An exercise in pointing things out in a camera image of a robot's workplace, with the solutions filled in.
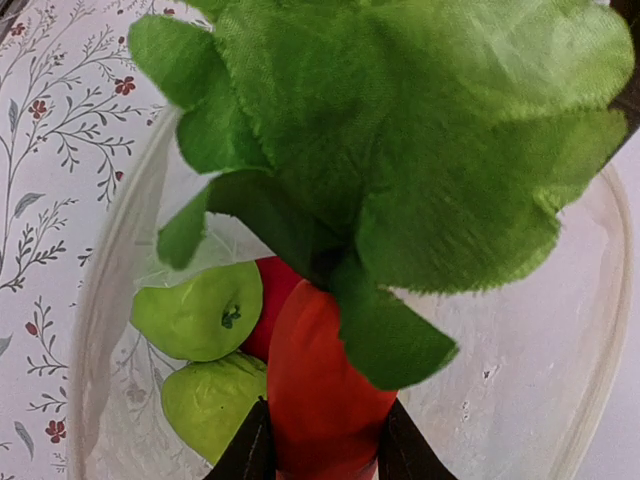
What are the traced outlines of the red tomato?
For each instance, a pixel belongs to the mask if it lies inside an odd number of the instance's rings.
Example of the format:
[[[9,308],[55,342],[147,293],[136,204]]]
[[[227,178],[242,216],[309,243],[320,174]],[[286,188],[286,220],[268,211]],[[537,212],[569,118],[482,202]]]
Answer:
[[[267,363],[277,317],[302,277],[278,256],[258,259],[256,265],[263,285],[262,311],[256,326],[240,349]]]

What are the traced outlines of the green pear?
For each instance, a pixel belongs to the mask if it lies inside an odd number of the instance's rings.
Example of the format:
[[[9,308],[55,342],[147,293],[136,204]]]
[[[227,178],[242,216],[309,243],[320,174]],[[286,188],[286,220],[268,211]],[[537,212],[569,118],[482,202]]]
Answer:
[[[186,445],[215,464],[253,405],[266,396],[266,374],[263,361],[239,351],[190,363],[163,384],[165,418]]]

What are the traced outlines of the clear zip top bag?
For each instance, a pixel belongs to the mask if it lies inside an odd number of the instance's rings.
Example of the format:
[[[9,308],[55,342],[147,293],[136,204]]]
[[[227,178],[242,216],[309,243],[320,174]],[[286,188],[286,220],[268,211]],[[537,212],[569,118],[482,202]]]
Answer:
[[[200,479],[207,463],[168,425],[160,389],[179,364],[131,325],[145,286],[253,260],[266,247],[239,221],[211,217],[187,270],[155,253],[157,229],[206,178],[181,159],[167,108],[112,205],[85,275],[71,347],[71,479]],[[559,243],[531,276],[498,290],[402,299],[460,353],[400,401],[460,479],[571,479],[591,443],[622,356],[633,281],[626,192],[605,168],[561,216]]]

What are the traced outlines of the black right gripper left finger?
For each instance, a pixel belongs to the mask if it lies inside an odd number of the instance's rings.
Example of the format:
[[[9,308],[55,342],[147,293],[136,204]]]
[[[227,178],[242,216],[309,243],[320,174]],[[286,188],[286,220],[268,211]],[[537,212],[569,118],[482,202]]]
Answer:
[[[275,480],[276,452],[267,401],[260,397],[204,480]]]

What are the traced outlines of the green leafy vegetable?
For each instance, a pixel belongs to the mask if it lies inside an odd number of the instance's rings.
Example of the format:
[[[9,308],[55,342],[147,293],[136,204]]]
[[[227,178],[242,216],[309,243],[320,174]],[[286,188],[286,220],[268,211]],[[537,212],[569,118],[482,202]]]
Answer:
[[[351,364],[396,390],[456,343],[392,294],[485,291],[531,274],[559,212],[624,139],[611,102],[633,40],[592,1],[199,1],[161,15],[132,59],[182,114],[209,185],[159,233],[192,260],[207,213],[241,220],[329,291]]]

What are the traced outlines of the orange carrot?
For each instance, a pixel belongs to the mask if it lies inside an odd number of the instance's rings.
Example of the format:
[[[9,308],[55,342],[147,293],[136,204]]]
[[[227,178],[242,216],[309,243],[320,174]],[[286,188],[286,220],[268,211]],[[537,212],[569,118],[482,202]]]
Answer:
[[[348,361],[334,298],[301,281],[276,320],[267,401],[279,479],[371,479],[397,398]]]

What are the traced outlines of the green apple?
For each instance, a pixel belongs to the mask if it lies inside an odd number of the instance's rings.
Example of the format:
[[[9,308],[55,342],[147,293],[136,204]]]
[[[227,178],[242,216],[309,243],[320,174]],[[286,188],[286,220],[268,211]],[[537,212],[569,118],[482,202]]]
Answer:
[[[172,287],[144,287],[132,325],[177,360],[209,362],[234,351],[260,319],[263,283],[254,261],[207,269]]]

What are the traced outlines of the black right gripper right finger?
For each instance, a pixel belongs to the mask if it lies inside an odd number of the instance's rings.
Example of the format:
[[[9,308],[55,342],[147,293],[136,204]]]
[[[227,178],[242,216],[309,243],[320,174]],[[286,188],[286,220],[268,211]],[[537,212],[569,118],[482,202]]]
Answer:
[[[398,399],[381,434],[378,477],[381,480],[455,480]]]

